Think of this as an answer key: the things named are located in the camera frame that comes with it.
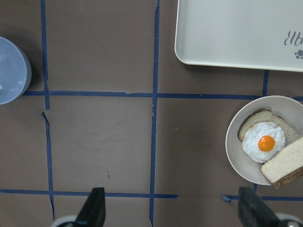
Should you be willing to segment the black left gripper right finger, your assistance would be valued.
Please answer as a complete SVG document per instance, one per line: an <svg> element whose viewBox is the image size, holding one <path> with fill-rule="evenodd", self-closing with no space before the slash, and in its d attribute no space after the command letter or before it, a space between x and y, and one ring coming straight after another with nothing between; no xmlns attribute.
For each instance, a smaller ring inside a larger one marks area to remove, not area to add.
<svg viewBox="0 0 303 227"><path fill-rule="evenodd" d="M239 188L238 217L243 227L277 227L276 214L249 187Z"/></svg>

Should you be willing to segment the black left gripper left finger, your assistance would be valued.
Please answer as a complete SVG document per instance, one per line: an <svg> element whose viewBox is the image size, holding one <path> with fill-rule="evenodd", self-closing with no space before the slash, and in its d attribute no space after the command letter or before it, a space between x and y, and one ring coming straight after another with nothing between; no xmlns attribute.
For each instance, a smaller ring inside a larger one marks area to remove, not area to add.
<svg viewBox="0 0 303 227"><path fill-rule="evenodd" d="M102 227L106 219L105 190L93 188L75 219L77 227Z"/></svg>

